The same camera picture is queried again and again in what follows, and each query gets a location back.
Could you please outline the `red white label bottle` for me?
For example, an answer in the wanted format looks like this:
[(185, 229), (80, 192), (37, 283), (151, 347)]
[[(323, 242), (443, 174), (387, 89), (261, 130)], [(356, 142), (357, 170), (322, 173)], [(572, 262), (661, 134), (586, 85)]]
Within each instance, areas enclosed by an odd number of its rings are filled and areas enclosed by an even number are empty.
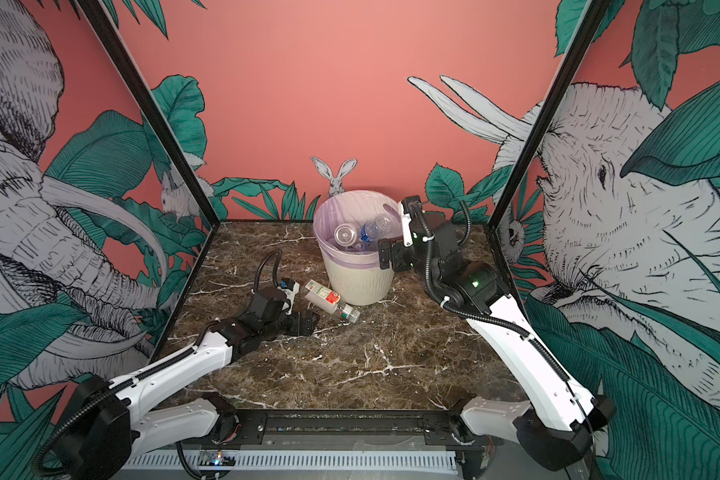
[(305, 299), (313, 306), (327, 314), (356, 323), (359, 319), (359, 310), (348, 304), (341, 295), (315, 280), (310, 280), (305, 286)]

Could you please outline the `blue label bottle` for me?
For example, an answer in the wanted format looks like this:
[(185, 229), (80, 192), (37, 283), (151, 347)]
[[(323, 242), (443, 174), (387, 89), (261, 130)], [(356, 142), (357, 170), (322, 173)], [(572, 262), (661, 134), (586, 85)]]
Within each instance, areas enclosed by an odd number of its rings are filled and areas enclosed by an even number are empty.
[(362, 225), (359, 239), (365, 244), (373, 244), (389, 234), (393, 224), (394, 219), (389, 214), (380, 214)]

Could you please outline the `yellow V label bottle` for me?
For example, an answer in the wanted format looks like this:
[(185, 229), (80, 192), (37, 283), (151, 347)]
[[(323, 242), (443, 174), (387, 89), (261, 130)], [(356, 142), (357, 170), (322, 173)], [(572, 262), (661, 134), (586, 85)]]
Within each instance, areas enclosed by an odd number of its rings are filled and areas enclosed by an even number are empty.
[(354, 223), (341, 223), (333, 233), (335, 244), (341, 249), (351, 249), (359, 241), (359, 227)]

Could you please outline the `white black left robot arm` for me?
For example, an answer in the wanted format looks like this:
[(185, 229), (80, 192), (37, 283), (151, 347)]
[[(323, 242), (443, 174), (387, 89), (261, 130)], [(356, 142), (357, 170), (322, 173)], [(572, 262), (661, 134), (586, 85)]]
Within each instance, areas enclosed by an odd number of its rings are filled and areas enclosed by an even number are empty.
[(313, 334), (319, 314), (292, 310), (289, 290), (266, 287), (235, 316), (208, 323), (195, 342), (129, 374), (80, 384), (60, 422), (32, 460), (39, 477), (109, 479), (143, 453), (201, 439), (224, 445), (244, 429), (237, 409), (217, 392), (171, 408), (177, 391), (279, 336)]

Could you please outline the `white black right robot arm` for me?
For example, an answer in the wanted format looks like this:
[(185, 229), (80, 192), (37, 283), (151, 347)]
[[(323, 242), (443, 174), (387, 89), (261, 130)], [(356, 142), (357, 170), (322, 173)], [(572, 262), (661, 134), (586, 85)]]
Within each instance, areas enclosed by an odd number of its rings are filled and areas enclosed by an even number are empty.
[(523, 402), (474, 397), (452, 411), (454, 439), (479, 437), (519, 445), (539, 466), (577, 479), (598, 479), (595, 434), (616, 408), (578, 382), (531, 326), (507, 283), (484, 261), (464, 257), (467, 235), (419, 202), (386, 206), (391, 233), (377, 242), (382, 269), (413, 271), (427, 296), (465, 320), (519, 382)]

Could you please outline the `white ribbed waste bin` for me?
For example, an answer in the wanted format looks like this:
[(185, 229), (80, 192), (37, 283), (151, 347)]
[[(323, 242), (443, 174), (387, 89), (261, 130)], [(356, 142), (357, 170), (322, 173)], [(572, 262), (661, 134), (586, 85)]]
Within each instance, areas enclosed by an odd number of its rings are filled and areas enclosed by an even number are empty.
[(330, 285), (342, 299), (354, 306), (367, 306), (390, 292), (394, 271), (381, 269), (377, 252), (348, 254), (321, 251)]

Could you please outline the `pink plastic bin liner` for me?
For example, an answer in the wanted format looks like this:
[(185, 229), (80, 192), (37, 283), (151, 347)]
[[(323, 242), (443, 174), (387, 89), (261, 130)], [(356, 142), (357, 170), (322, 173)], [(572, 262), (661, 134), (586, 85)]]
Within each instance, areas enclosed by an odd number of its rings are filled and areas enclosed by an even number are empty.
[(360, 239), (351, 249), (339, 248), (333, 239), (334, 229), (345, 222), (354, 223), (359, 227), (380, 214), (387, 213), (394, 219), (392, 230), (384, 238), (396, 238), (402, 235), (402, 224), (397, 203), (390, 197), (375, 191), (354, 190), (329, 198), (315, 212), (313, 230), (320, 250), (329, 252), (347, 252), (362, 254), (377, 252), (377, 242), (365, 244)]

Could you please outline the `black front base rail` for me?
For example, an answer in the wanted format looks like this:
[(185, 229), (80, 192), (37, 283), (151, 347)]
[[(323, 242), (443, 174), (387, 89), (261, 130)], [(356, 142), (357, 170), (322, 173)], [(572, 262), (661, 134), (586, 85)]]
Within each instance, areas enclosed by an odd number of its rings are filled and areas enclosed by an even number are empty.
[(447, 410), (241, 409), (230, 445), (261, 445), (266, 436), (418, 436), (428, 446), (502, 446), (496, 434), (474, 434)]

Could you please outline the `black right frame post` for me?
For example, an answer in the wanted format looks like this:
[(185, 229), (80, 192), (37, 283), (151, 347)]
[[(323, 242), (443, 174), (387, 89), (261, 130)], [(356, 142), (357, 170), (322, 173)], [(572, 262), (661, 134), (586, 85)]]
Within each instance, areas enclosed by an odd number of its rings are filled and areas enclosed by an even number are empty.
[(520, 156), (515, 163), (498, 204), (488, 223), (488, 230), (498, 229), (499, 223), (509, 208), (530, 163), (537, 156), (541, 142), (548, 131), (555, 114), (565, 97), (568, 86), (573, 81), (580, 64), (591, 44), (594, 35), (608, 11), (610, 1), (588, 1), (577, 24), (573, 38), (565, 52), (558, 72), (549, 92), (542, 103), (529, 137), (524, 141)]

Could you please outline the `black frame post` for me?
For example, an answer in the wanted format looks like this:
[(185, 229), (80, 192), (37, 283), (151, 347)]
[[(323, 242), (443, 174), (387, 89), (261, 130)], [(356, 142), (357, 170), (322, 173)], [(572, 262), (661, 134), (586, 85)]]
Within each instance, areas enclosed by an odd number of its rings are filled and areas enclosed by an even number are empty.
[(146, 85), (143, 75), (134, 63), (102, 2), (81, 0), (76, 1), (76, 4), (106, 50), (140, 110), (146, 116), (147, 123), (157, 136), (158, 143), (177, 168), (211, 228), (217, 228), (221, 223), (219, 217), (203, 192), (165, 115), (158, 106), (152, 91)]
[(555, 114), (565, 97), (568, 86), (573, 81), (580, 64), (591, 44), (594, 35), (608, 11), (610, 1), (588, 1), (577, 24), (573, 38), (565, 52), (558, 72), (549, 92), (542, 103), (529, 137), (524, 141), (520, 156), (515, 163), (498, 204), (488, 223), (488, 230), (498, 229), (499, 223), (509, 208), (530, 163), (537, 156), (541, 142), (548, 131)]

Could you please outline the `black left frame post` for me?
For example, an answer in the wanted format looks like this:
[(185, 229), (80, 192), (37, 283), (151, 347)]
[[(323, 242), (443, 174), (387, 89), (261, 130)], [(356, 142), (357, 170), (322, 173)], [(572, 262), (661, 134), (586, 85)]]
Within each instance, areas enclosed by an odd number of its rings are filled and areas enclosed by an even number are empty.
[(143, 75), (134, 63), (102, 2), (81, 0), (76, 1), (76, 4), (106, 50), (140, 110), (146, 116), (147, 123), (157, 136), (158, 143), (177, 168), (211, 228), (217, 228), (221, 223), (219, 217), (203, 192), (165, 115), (158, 106), (152, 91), (146, 85)]

